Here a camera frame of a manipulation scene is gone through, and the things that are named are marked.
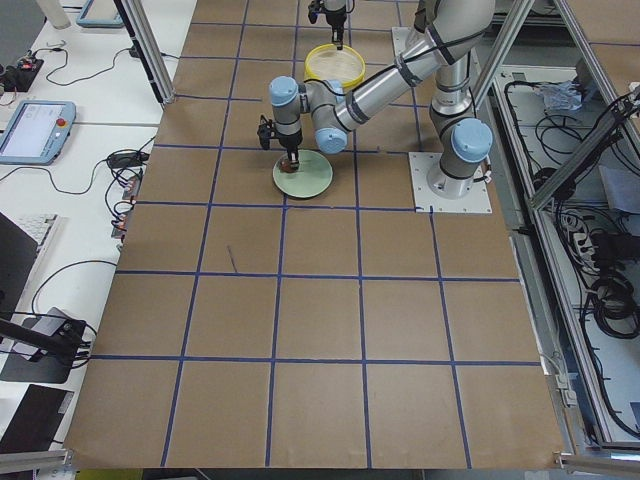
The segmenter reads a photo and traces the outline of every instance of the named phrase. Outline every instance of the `tablet screen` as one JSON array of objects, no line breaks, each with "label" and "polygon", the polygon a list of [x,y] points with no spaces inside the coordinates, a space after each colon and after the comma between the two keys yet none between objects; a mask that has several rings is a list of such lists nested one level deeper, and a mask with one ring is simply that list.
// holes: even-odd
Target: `tablet screen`
[{"label": "tablet screen", "polygon": [[39,157],[60,118],[64,105],[27,104],[18,121],[8,132],[8,140],[2,145],[1,156]]}]

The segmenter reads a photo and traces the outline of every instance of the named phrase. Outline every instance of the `yellow bowl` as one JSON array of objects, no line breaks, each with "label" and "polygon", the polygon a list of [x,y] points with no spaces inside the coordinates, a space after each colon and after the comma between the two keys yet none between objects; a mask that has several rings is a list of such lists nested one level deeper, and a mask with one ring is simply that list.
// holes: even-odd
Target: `yellow bowl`
[{"label": "yellow bowl", "polygon": [[304,61],[305,80],[339,80],[348,90],[364,80],[364,60],[358,52],[346,45],[338,50],[328,43],[309,52]]}]

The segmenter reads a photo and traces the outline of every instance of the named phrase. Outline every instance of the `robotic arm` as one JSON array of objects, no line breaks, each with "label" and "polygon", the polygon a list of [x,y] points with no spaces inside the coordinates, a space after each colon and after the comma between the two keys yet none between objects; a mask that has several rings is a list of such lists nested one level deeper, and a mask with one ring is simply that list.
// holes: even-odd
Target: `robotic arm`
[{"label": "robotic arm", "polygon": [[405,51],[346,95],[332,82],[274,79],[269,87],[274,120],[263,117],[258,129],[263,148],[277,139],[287,150],[282,170],[296,171],[300,116],[309,113],[318,148],[338,153],[346,147],[349,132],[437,72],[430,113],[444,154],[429,181],[439,195],[461,197],[493,141],[491,130],[472,118],[467,55],[489,26],[494,8],[495,0],[421,0]]},{"label": "robotic arm", "polygon": [[324,14],[331,25],[331,42],[342,50],[344,23],[347,21],[347,0],[312,0],[309,4],[309,21],[315,24],[318,15]]}]

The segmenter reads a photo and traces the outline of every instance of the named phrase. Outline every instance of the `green plate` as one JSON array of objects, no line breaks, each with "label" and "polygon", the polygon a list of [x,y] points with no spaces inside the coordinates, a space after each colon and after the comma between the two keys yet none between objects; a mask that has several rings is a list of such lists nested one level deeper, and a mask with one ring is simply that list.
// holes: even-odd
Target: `green plate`
[{"label": "green plate", "polygon": [[311,198],[324,192],[333,178],[333,169],[329,160],[318,152],[300,150],[300,167],[297,172],[285,173],[278,165],[273,167],[273,181],[285,194],[295,198]]}]

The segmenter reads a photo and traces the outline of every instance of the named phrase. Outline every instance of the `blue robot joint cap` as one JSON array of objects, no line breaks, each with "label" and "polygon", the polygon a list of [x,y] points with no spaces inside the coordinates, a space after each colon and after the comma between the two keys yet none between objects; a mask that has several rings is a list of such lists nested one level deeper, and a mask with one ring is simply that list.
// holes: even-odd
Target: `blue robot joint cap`
[{"label": "blue robot joint cap", "polygon": [[291,77],[276,77],[269,84],[271,105],[283,107],[298,96],[298,83]]},{"label": "blue robot joint cap", "polygon": [[467,163],[480,163],[493,145],[491,129],[477,118],[465,118],[456,124],[451,146],[456,155]]},{"label": "blue robot joint cap", "polygon": [[316,130],[316,143],[322,153],[340,153],[347,146],[347,134],[335,127]]}]

